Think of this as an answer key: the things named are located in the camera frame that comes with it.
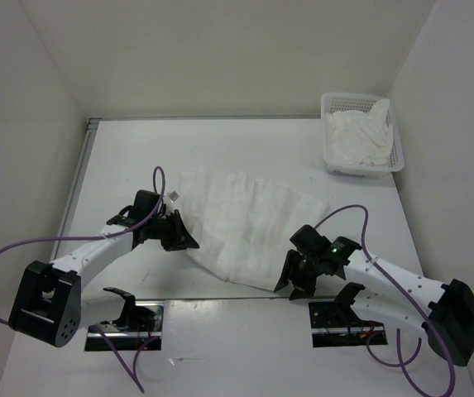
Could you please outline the white pleated skirt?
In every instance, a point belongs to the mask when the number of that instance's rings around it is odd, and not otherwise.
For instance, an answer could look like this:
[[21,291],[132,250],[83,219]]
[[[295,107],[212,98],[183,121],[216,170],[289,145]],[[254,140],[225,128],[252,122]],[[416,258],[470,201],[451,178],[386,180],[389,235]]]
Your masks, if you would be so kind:
[[275,289],[290,237],[314,225],[328,201],[270,179],[196,170],[180,175],[177,208],[199,244],[188,255],[224,282]]

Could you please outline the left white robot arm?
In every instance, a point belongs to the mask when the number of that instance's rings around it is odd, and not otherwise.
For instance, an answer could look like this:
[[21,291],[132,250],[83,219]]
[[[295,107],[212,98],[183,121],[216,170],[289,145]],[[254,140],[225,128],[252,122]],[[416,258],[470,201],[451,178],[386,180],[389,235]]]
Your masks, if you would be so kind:
[[147,240],[159,241],[165,251],[199,248],[174,207],[178,197],[176,192],[161,196],[140,190],[133,204],[107,220],[93,240],[52,262],[33,261],[23,272],[9,327],[63,347],[80,328],[109,322],[124,331],[141,323],[146,315],[134,294],[106,287],[102,296],[84,298],[83,291],[114,261]]

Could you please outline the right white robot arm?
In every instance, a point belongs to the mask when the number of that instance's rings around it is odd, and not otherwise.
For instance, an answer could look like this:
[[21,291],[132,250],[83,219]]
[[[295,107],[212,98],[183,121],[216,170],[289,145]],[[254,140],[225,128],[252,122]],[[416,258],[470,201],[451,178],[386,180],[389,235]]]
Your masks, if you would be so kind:
[[346,237],[329,241],[310,225],[290,241],[294,249],[287,253],[276,290],[293,285],[290,299],[310,299],[319,276],[337,276],[346,281],[334,300],[340,323],[375,321],[387,331],[420,338],[456,366],[468,364],[474,353],[474,294],[467,284],[431,280],[367,258],[359,243]]

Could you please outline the white skirts in basket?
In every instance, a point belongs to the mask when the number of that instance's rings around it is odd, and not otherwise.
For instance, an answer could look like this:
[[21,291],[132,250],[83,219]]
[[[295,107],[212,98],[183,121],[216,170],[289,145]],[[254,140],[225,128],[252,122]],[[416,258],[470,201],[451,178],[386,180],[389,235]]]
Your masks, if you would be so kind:
[[381,99],[369,112],[327,113],[333,159],[352,165],[389,166],[394,143],[392,124],[385,121],[389,107],[390,100]]

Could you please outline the white perforated plastic basket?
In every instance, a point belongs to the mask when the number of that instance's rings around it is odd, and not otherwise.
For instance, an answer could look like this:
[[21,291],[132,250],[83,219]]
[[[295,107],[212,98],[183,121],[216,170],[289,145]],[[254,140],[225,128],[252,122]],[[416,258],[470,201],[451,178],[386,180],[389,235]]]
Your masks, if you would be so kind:
[[398,122],[395,117],[395,110],[390,102],[387,124],[392,124],[394,132],[394,143],[390,154],[389,166],[367,166],[352,165],[332,157],[330,146],[330,135],[328,126],[326,125],[326,114],[336,111],[358,110],[369,112],[374,103],[381,99],[388,99],[369,94],[359,93],[325,93],[321,97],[321,128],[323,143],[323,159],[325,161],[327,172],[330,174],[353,175],[361,177],[378,178],[383,175],[401,171],[405,166],[405,159],[402,150],[402,142],[399,133]]

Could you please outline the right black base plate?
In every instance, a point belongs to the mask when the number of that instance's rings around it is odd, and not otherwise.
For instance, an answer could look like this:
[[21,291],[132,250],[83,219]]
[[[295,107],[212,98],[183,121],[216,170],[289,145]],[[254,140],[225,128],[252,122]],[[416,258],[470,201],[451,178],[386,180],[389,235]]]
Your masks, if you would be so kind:
[[309,318],[314,348],[387,345],[384,326],[361,320],[351,309],[342,309],[331,299],[310,301]]

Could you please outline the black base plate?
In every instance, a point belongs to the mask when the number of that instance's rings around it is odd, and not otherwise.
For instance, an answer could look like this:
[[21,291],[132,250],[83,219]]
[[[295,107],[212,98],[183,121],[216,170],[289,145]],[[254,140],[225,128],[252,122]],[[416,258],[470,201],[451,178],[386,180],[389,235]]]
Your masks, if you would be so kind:
[[165,303],[137,300],[135,304],[124,299],[112,299],[89,304],[83,308],[81,328],[87,328],[84,350],[110,351],[105,337],[118,351],[134,352],[144,343],[143,351],[159,351],[163,328]]
[[387,345],[384,326],[361,320],[351,309],[342,309],[331,299],[310,301],[309,318],[314,348]]

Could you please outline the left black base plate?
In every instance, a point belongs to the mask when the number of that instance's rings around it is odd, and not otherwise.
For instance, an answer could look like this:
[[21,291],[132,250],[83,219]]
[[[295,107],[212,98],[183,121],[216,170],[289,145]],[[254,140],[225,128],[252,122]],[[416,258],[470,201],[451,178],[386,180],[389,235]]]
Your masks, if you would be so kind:
[[89,304],[83,308],[81,328],[87,328],[84,350],[110,351],[105,337],[118,351],[134,352],[144,343],[143,351],[159,351],[163,328],[165,303],[137,300],[135,304],[124,299],[112,299]]

